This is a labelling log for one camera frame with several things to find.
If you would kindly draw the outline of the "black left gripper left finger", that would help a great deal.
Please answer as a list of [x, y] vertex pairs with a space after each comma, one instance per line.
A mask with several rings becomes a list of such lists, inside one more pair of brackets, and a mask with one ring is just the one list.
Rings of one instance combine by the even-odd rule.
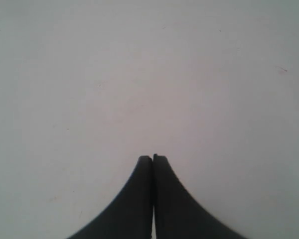
[[150, 239], [153, 195], [152, 159], [141, 156], [115, 199], [71, 239]]

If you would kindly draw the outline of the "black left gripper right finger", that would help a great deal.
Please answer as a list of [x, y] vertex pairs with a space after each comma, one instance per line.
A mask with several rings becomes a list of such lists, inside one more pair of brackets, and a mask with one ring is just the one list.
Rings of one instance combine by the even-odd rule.
[[153, 156], [153, 181], [158, 239], [243, 238], [196, 202], [179, 181], [165, 156]]

